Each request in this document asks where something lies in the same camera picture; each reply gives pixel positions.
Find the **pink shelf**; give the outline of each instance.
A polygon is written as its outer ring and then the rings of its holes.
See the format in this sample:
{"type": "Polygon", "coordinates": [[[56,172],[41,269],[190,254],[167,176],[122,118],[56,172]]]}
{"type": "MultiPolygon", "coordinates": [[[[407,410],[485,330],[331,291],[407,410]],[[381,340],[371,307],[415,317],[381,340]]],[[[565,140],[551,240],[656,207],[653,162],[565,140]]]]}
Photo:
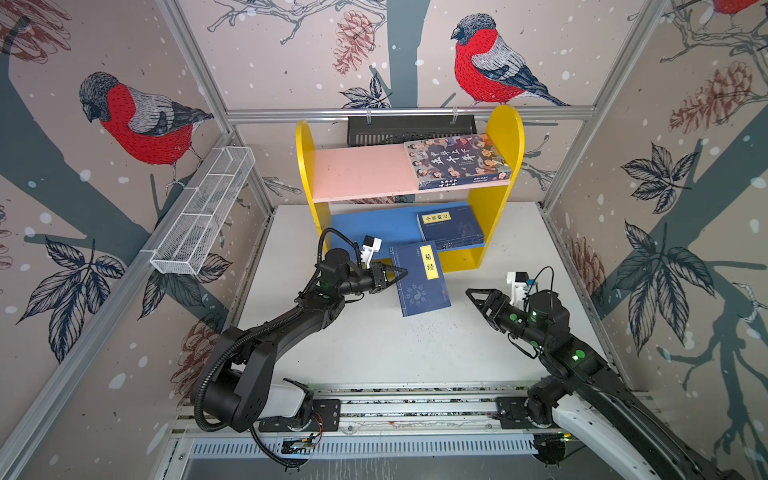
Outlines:
{"type": "Polygon", "coordinates": [[[509,185],[509,180],[419,190],[402,144],[315,151],[313,200],[334,202],[509,185]]]}

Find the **bird wing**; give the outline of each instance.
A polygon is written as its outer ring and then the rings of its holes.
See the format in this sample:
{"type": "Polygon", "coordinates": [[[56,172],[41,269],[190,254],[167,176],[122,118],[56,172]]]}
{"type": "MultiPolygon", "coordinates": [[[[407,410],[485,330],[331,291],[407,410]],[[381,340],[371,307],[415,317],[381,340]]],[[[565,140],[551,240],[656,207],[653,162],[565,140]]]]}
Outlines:
{"type": "Polygon", "coordinates": [[[472,64],[483,76],[503,83],[525,66],[525,59],[509,48],[501,35],[496,35],[490,50],[472,56],[472,64]]]}
{"type": "Polygon", "coordinates": [[[174,103],[165,95],[145,94],[128,87],[136,105],[136,113],[128,128],[140,135],[160,137],[173,130],[174,103]]]}

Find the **wire mesh basket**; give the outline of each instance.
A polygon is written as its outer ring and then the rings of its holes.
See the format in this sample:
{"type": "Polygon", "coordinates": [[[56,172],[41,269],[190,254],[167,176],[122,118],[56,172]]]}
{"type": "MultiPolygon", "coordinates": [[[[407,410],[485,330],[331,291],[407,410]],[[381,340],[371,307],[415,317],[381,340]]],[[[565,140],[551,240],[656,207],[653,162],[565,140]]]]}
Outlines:
{"type": "Polygon", "coordinates": [[[150,262],[160,273],[197,275],[255,163],[248,147],[221,149],[150,262]]]}

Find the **pine cone illustration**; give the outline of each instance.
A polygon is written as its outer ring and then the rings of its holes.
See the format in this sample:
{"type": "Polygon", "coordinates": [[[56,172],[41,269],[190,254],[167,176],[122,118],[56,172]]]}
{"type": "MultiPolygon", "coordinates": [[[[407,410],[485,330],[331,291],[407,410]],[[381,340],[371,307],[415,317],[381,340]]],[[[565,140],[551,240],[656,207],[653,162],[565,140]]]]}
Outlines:
{"type": "Polygon", "coordinates": [[[703,87],[696,89],[673,110],[670,116],[670,131],[682,127],[689,134],[712,124],[728,121],[728,117],[750,97],[752,68],[742,61],[735,61],[707,77],[703,87]]]}
{"type": "Polygon", "coordinates": [[[373,51],[373,25],[362,12],[345,12],[344,21],[337,25],[336,36],[333,67],[345,77],[349,70],[360,68],[373,51]]]}
{"type": "Polygon", "coordinates": [[[62,20],[72,17],[52,0],[0,0],[0,38],[6,39],[20,18],[29,25],[13,39],[11,55],[19,60],[45,63],[59,48],[69,50],[69,31],[62,20]]]}
{"type": "Polygon", "coordinates": [[[181,357],[179,368],[170,378],[171,383],[176,384],[174,393],[181,394],[181,399],[176,410],[187,400],[187,397],[197,381],[200,372],[203,371],[206,360],[216,345],[219,336],[203,322],[195,323],[181,344],[181,357]]]}
{"type": "Polygon", "coordinates": [[[568,245],[568,252],[571,254],[571,259],[574,261],[576,271],[579,277],[584,281],[584,285],[587,287],[589,295],[596,303],[603,303],[603,294],[605,290],[605,268],[603,268],[603,262],[600,255],[592,250],[592,247],[587,246],[587,239],[582,237],[582,242],[574,242],[571,238],[571,243],[568,245]]]}

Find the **book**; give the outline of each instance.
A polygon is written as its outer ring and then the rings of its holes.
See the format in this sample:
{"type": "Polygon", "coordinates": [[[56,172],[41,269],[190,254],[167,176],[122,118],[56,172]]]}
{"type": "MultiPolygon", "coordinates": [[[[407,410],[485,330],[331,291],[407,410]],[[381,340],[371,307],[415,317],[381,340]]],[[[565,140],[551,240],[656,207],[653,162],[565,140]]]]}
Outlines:
{"type": "Polygon", "coordinates": [[[512,173],[486,134],[406,141],[403,147],[419,190],[507,180],[512,173]]]}
{"type": "Polygon", "coordinates": [[[431,312],[451,306],[435,242],[390,247],[392,265],[408,269],[397,283],[403,316],[431,312]]]}
{"type": "Polygon", "coordinates": [[[438,250],[485,242],[485,235],[470,206],[447,207],[416,215],[424,241],[438,250]]]}

